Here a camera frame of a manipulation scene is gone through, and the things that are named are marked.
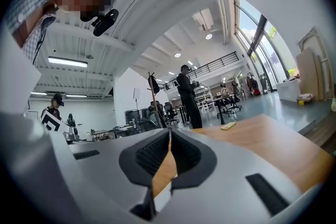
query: fluorescent light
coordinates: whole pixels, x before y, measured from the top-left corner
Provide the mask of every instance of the fluorescent light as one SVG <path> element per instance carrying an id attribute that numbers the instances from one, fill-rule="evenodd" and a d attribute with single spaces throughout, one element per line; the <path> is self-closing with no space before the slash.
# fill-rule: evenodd
<path id="1" fill-rule="evenodd" d="M 74 95 L 74 94 L 67 94 L 66 97 L 87 97 L 86 95 Z"/>
<path id="2" fill-rule="evenodd" d="M 45 92 L 31 92 L 31 94 L 36 94 L 36 95 L 47 95 Z"/>
<path id="3" fill-rule="evenodd" d="M 59 63 L 60 65 L 68 65 L 68 66 L 75 66 L 75 67 L 88 67 L 88 63 L 84 61 L 78 60 L 71 60 L 59 57 L 48 57 L 48 61 L 51 63 Z"/>

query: checkered shirt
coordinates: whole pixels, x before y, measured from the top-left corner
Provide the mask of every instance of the checkered shirt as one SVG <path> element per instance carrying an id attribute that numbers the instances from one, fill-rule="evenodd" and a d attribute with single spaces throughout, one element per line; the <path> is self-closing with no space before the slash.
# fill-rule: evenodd
<path id="1" fill-rule="evenodd" d="M 13 34 L 26 18 L 36 9 L 42 7 L 49 0 L 12 0 L 6 14 L 5 21 Z M 41 40 L 44 30 L 56 20 L 56 9 L 51 6 L 44 11 L 41 19 L 36 23 L 33 30 L 23 44 L 22 50 L 26 57 L 33 63 L 37 52 L 37 43 Z"/>

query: gray floor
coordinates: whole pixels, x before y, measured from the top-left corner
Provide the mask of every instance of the gray floor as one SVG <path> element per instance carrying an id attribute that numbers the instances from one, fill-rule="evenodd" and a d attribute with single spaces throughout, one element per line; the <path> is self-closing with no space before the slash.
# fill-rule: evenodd
<path id="1" fill-rule="evenodd" d="M 249 119 L 260 114 L 266 114 L 271 118 L 282 122 L 291 129 L 305 135 L 316 124 L 323 120 L 330 111 L 331 101 L 312 102 L 304 106 L 300 106 L 294 102 L 281 101 L 277 93 L 269 93 L 259 97 L 243 99 L 239 103 L 243 108 L 238 109 L 236 113 L 229 116 L 224 114 L 225 123 L 231 121 L 241 121 Z M 202 114 L 203 127 L 220 125 L 221 121 L 217 118 L 218 108 L 215 106 L 206 114 Z M 175 127 L 189 129 L 191 125 L 183 124 L 181 116 L 178 115 L 179 124 Z"/>

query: black bag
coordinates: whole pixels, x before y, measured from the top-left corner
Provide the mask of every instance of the black bag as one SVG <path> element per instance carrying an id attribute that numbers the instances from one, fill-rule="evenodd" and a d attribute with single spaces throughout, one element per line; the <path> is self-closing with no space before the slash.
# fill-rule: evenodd
<path id="1" fill-rule="evenodd" d="M 159 87 L 159 85 L 157 84 L 156 79 L 154 78 L 154 76 L 150 76 L 150 77 L 148 78 L 149 86 L 151 86 L 151 81 L 150 81 L 150 79 L 152 80 L 152 85 L 153 85 L 153 91 L 154 91 L 154 94 L 157 94 L 157 93 L 160 91 L 160 87 Z"/>

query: black railing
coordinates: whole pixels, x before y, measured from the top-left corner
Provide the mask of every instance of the black railing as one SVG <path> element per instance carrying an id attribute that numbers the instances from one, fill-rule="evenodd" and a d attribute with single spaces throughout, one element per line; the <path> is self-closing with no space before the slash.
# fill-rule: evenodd
<path id="1" fill-rule="evenodd" d="M 187 75 L 189 76 L 191 81 L 196 81 L 202 75 L 215 71 L 219 68 L 227 66 L 233 62 L 239 61 L 236 52 L 232 52 L 231 54 L 225 55 L 217 60 L 214 60 L 210 63 L 207 63 L 204 66 L 201 66 L 193 71 L 190 71 Z M 171 88 L 175 88 L 177 86 L 176 79 L 171 80 L 170 82 L 164 85 L 164 91 L 167 91 Z"/>

